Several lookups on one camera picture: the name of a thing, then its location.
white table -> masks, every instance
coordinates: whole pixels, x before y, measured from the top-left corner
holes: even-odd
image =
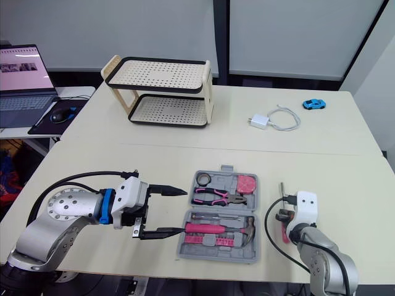
[[[92,96],[94,90],[95,88],[93,86],[69,86],[65,88],[56,88],[59,97],[73,97],[82,95]],[[40,120],[52,109],[55,104],[56,102],[53,102],[37,122],[40,122]],[[60,135],[28,134],[30,128],[31,126],[25,128],[1,128],[0,139],[22,139],[26,144],[34,148],[34,150],[45,156],[48,152],[47,148],[43,147],[41,143],[34,141],[34,139],[60,137]]]
[[[154,277],[308,282],[308,274],[282,257],[270,245],[262,228],[264,213],[279,198],[278,185],[283,181],[288,193],[298,190],[317,193],[318,227],[338,244],[340,251],[353,258],[360,284],[395,283],[395,257],[392,256],[395,176],[383,157],[366,155],[198,149],[107,141],[81,141],[76,145],[64,140],[48,153],[0,224],[0,261],[7,260],[38,195],[63,177],[85,171],[133,171],[136,168],[144,181],[170,184],[188,191],[196,170],[218,170],[221,164],[232,164],[240,173],[255,173],[259,177],[260,200],[255,214],[259,217],[257,235],[261,248],[257,263],[180,259],[176,255],[177,236],[142,241],[131,238],[132,228],[119,231],[111,225],[99,225],[82,230],[59,268]],[[120,178],[112,176],[82,180],[97,189],[116,187],[119,182]],[[185,196],[152,196],[147,230],[180,227],[190,208]],[[270,221],[270,232],[276,242],[294,258],[299,258],[294,245],[282,243],[280,223],[275,221],[274,213]]]
[[[315,154],[377,155],[380,148],[349,92],[213,86],[212,123],[203,129],[137,125],[103,83],[63,134],[62,140],[150,144],[232,150]],[[323,99],[323,110],[306,110],[302,102]],[[277,104],[301,118],[301,127],[284,132],[249,126],[255,113],[266,115]],[[289,114],[276,113],[279,125],[293,124]]]

laptop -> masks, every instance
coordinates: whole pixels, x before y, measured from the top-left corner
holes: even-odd
[[[34,125],[56,96],[37,46],[0,47],[0,128]]]

charger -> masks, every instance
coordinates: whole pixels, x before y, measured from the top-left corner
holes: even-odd
[[[255,126],[256,128],[266,129],[267,123],[269,122],[269,117],[255,114],[252,118],[248,119],[250,125]]]
[[[299,116],[296,115],[295,112],[293,112],[290,108],[283,107],[280,105],[277,105],[277,109],[270,111],[266,116],[260,115],[260,114],[255,114],[252,118],[248,119],[248,122],[250,125],[255,126],[256,128],[261,128],[261,129],[266,129],[266,126],[270,125],[273,128],[275,128],[278,131],[293,131],[296,130],[297,128],[300,127],[301,125],[301,119]],[[289,113],[293,116],[295,119],[295,125],[289,126],[287,128],[282,128],[278,125],[276,125],[274,122],[271,121],[270,117],[272,116],[273,113],[276,112],[286,112]]]

laptop screen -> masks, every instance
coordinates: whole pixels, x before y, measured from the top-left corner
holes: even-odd
[[[0,90],[53,88],[37,47],[0,49]]]

tool kit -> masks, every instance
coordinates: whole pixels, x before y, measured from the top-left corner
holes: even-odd
[[[214,105],[208,60],[121,59],[115,55],[101,75],[133,123],[190,128],[211,123]],[[130,105],[120,89],[132,91],[135,99]],[[137,91],[149,94],[139,96]]]
[[[197,171],[177,247],[181,258],[254,263],[259,256],[259,182],[254,174]]]

